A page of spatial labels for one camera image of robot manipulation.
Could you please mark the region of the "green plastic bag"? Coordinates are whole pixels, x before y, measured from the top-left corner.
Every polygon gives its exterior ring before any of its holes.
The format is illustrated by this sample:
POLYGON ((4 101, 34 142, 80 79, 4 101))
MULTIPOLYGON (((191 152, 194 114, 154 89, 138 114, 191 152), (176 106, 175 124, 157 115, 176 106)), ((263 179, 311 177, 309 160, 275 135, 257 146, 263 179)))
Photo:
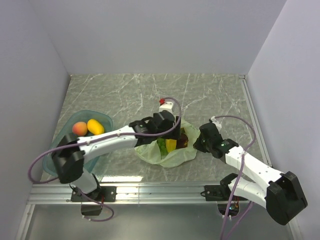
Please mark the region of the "green plastic bag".
POLYGON ((188 146, 186 148, 175 149, 166 156, 161 156, 157 140, 150 144, 136 147, 137 156, 152 165, 159 165, 164 168, 174 168, 184 162, 193 160, 196 157, 197 150, 193 147, 200 131, 184 119, 181 120, 181 130, 188 137, 188 146))

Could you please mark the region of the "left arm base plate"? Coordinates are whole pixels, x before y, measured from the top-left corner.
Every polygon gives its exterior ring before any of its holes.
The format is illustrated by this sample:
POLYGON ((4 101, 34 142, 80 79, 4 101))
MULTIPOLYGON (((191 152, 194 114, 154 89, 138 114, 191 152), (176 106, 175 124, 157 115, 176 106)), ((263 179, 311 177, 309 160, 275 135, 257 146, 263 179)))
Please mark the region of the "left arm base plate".
POLYGON ((91 198, 97 202, 115 202, 117 195, 117 187, 116 186, 101 186, 100 189, 93 191, 90 194, 87 194, 84 197, 76 188, 73 190, 71 194, 70 201, 71 202, 90 202, 88 198, 91 198))

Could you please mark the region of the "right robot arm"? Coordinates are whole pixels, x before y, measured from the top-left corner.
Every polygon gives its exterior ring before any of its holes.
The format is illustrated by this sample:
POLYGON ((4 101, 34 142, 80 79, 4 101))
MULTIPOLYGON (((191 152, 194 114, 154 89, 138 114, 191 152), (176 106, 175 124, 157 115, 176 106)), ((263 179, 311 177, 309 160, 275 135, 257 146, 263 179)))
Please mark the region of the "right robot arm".
POLYGON ((205 185, 202 196, 206 201, 227 201, 235 196, 252 201, 265 208, 278 224, 286 225, 308 206, 298 177, 288 171, 276 170, 249 153, 232 139, 223 139, 213 122, 199 128, 200 134, 194 148, 210 153, 216 159, 242 170, 248 177, 238 179, 231 173, 220 181, 219 186, 205 185))

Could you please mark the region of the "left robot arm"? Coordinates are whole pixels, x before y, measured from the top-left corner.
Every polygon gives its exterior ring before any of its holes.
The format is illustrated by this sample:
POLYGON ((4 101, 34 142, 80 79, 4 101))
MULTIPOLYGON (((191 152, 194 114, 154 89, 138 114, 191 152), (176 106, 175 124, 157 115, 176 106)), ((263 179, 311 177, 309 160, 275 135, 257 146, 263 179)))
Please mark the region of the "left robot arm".
POLYGON ((101 187, 95 175, 85 169, 86 162, 116 150, 148 145, 158 138, 178 139, 180 126, 181 116, 163 110, 97 136, 66 135, 51 154, 59 182, 74 185, 77 192, 95 201, 101 187))

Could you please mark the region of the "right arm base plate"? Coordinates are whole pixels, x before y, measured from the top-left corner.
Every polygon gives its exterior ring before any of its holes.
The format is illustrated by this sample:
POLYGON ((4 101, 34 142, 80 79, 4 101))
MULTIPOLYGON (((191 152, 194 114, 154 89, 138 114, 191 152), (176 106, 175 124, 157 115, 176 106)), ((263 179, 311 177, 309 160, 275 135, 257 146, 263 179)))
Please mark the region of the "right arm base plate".
POLYGON ((225 200, 224 190, 221 185, 205 185, 200 195, 204 197, 207 202, 225 200))

